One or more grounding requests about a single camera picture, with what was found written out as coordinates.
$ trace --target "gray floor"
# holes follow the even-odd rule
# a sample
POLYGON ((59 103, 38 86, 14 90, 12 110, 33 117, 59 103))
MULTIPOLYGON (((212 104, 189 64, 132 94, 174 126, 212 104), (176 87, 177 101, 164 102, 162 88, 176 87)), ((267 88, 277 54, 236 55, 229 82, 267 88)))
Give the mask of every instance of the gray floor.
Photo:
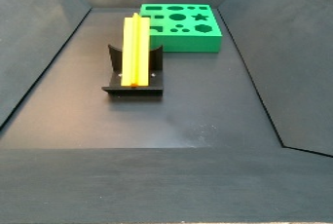
POLYGON ((113 71, 107 45, 121 48, 123 17, 133 13, 94 10, 89 15, 3 130, 0 148, 277 147, 221 20, 218 54, 166 54, 162 100, 111 99, 102 91, 113 71))
POLYGON ((281 148, 221 20, 162 101, 102 91, 132 13, 89 15, 2 130, 0 223, 333 221, 333 160, 281 148))

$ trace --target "yellow block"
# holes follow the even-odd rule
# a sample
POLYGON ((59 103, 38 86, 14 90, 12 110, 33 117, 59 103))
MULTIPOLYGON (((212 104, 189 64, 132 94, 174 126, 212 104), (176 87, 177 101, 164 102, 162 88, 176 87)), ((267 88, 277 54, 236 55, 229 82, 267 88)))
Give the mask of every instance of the yellow block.
POLYGON ((150 66, 150 18, 125 18, 122 46, 123 87, 149 86, 150 66))

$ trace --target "star-shaped hole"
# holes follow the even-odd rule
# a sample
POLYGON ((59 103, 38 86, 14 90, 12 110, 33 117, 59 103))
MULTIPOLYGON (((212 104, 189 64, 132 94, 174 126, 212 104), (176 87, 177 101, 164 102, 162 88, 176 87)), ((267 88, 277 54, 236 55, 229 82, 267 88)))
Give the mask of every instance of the star-shaped hole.
POLYGON ((204 16, 202 14, 198 14, 197 16, 193 16, 194 20, 208 20, 208 16, 204 16))

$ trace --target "black holder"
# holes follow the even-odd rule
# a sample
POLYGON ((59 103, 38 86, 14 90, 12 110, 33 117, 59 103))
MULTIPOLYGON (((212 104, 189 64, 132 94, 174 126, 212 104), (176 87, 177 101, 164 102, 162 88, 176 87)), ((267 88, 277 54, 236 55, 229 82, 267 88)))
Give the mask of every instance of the black holder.
POLYGON ((161 96, 164 95, 164 46, 150 51, 150 82, 148 87, 123 87, 121 85, 121 72, 122 72, 122 50, 110 47, 110 57, 114 68, 111 82, 109 87, 102 89, 111 95, 145 95, 161 96))

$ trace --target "black stand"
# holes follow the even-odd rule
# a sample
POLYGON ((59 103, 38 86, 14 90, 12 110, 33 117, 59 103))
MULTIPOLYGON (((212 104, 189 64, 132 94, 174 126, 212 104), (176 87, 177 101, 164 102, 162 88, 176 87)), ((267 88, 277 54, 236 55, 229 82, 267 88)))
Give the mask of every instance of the black stand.
POLYGON ((122 71, 122 50, 111 45, 110 57, 113 62, 114 73, 109 87, 102 89, 111 95, 145 95, 162 96, 164 95, 164 46, 150 51, 150 83, 148 87, 123 87, 121 85, 121 71, 122 71))

